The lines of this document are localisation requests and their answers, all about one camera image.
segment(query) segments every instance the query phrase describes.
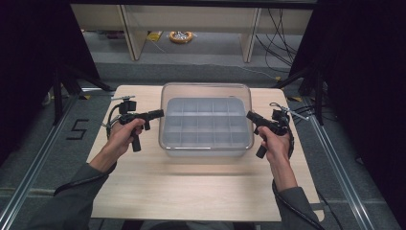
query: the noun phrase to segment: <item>printed number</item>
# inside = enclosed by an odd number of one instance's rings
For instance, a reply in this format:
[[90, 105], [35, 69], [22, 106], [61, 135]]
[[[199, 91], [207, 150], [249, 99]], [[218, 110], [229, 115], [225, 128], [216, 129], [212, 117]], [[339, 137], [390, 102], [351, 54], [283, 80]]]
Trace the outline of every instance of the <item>printed number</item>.
[[72, 127], [71, 131], [79, 131], [81, 132], [80, 137], [68, 137], [66, 140], [81, 140], [83, 139], [84, 133], [87, 131], [87, 129], [84, 128], [76, 128], [77, 124], [79, 122], [89, 122], [89, 119], [76, 119], [74, 126]]

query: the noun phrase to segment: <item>plastic container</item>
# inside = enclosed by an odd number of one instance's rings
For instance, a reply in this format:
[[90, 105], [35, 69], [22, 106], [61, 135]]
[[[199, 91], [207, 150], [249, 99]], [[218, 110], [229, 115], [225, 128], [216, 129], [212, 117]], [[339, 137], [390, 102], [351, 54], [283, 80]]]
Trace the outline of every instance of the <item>plastic container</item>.
[[243, 84], [169, 83], [162, 91], [159, 143], [170, 156], [241, 156], [253, 144]]

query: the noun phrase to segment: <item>gray floor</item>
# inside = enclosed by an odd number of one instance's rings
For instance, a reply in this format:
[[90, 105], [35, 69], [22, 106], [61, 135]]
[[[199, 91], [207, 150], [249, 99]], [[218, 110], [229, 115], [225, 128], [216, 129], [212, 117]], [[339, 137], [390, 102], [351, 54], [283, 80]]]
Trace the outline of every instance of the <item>gray floor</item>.
[[[276, 77], [287, 76], [267, 67], [265, 52], [258, 43], [255, 45], [252, 61], [244, 63], [237, 34], [196, 33], [193, 41], [184, 45], [171, 43], [167, 35], [168, 33], [164, 33], [156, 43], [148, 41], [140, 60], [132, 61], [124, 40], [107, 39], [103, 34], [93, 32], [84, 34], [101, 79], [111, 86], [131, 83], [164, 84], [170, 81], [232, 81], [246, 83], [250, 87], [269, 87]], [[264, 35], [260, 39], [269, 43]], [[301, 37], [288, 35], [286, 41], [297, 48]], [[288, 58], [284, 51], [278, 48], [275, 51]], [[278, 70], [289, 70], [288, 65], [274, 57], [269, 57], [268, 64]], [[81, 85], [93, 87], [87, 82], [81, 82]], [[286, 86], [285, 95], [297, 97], [299, 85], [300, 82], [297, 81]], [[80, 163], [86, 160], [109, 103], [109, 94], [104, 92], [94, 93], [89, 100], [78, 100], [75, 103], [11, 229], [23, 229], [36, 209], [50, 198], [53, 189], [68, 181]], [[288, 104], [293, 109], [304, 106], [304, 103], [295, 101], [289, 101]], [[26, 134], [24, 144], [0, 168], [1, 207], [10, 200], [13, 189], [23, 179], [46, 139], [52, 127], [53, 109], [52, 104], [44, 106], [31, 126], [31, 131]], [[324, 116], [328, 137], [340, 156], [350, 182], [365, 205], [374, 228], [400, 229], [368, 172], [355, 162], [356, 152], [333, 110], [324, 108]], [[86, 132], [82, 140], [67, 140], [68, 137], [78, 135], [71, 130], [77, 119], [89, 120], [80, 124]], [[313, 126], [309, 122], [299, 122], [296, 128], [315, 186], [331, 207], [330, 210], [326, 209], [323, 226], [326, 229], [339, 229], [332, 211], [344, 229], [360, 229]], [[98, 229], [101, 223], [100, 219], [92, 219], [90, 229]], [[122, 224], [122, 220], [107, 219], [102, 223], [101, 229], [121, 229]], [[280, 225], [275, 222], [261, 222], [259, 225], [261, 229], [280, 229]]]

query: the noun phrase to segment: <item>gray sleeve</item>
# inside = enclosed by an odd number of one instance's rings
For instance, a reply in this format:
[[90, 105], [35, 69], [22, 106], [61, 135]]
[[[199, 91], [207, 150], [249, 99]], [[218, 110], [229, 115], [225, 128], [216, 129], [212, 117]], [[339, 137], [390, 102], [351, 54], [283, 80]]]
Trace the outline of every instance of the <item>gray sleeve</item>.
[[[292, 207], [319, 223], [301, 187], [284, 190], [280, 192], [280, 196]], [[282, 229], [314, 229], [312, 225], [287, 208], [280, 200], [276, 200], [282, 218]]]
[[[72, 181], [100, 175], [88, 164], [83, 165]], [[87, 229], [93, 200], [108, 175], [94, 182], [65, 190], [52, 197], [30, 220], [27, 229]]]

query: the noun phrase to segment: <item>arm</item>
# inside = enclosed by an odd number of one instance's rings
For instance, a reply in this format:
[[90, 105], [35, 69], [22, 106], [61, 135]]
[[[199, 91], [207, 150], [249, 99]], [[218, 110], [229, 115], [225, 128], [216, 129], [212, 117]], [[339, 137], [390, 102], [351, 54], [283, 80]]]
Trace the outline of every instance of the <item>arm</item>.
[[[267, 140], [262, 141], [262, 145], [267, 149], [266, 159], [271, 166], [274, 175], [275, 185], [279, 195], [291, 206], [304, 213], [306, 216], [319, 222], [317, 216], [311, 210], [310, 204], [305, 196], [305, 192], [298, 187], [295, 174], [290, 166], [289, 135], [278, 136], [265, 126], [259, 127], [259, 135]], [[281, 213], [283, 229], [312, 229], [314, 228], [307, 221], [292, 212], [279, 199], [277, 205]]]
[[101, 179], [64, 190], [51, 198], [32, 217], [27, 229], [87, 229], [93, 200], [114, 170], [117, 160], [128, 150], [133, 134], [141, 134], [144, 120], [116, 124], [108, 142], [89, 164], [83, 165], [72, 181], [104, 175]]

